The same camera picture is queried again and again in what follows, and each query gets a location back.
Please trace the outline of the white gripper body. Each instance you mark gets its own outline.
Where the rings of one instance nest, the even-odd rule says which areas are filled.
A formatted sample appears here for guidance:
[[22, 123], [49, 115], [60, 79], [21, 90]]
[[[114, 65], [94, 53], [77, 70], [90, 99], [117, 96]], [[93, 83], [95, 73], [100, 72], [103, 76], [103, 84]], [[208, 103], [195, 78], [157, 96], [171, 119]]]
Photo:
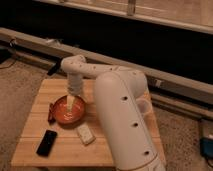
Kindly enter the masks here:
[[76, 96], [81, 95], [83, 91], [83, 77], [81, 74], [68, 74], [68, 93]]

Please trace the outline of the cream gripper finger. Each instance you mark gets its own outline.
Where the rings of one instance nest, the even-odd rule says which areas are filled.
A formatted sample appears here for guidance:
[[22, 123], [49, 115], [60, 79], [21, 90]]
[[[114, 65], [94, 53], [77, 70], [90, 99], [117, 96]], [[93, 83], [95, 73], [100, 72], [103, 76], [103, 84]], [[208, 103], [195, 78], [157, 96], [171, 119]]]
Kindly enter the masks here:
[[67, 95], [67, 112], [71, 112], [73, 108], [75, 97]]

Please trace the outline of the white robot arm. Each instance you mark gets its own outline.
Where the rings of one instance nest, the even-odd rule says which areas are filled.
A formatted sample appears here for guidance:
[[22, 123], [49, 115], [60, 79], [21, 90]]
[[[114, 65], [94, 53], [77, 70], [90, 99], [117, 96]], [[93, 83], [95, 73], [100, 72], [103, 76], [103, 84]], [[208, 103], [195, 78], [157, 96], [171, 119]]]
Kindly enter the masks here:
[[62, 60], [68, 92], [82, 93], [84, 76], [93, 78], [93, 97], [117, 171], [166, 171], [137, 99], [147, 90], [140, 70], [125, 66], [90, 64], [82, 55]]

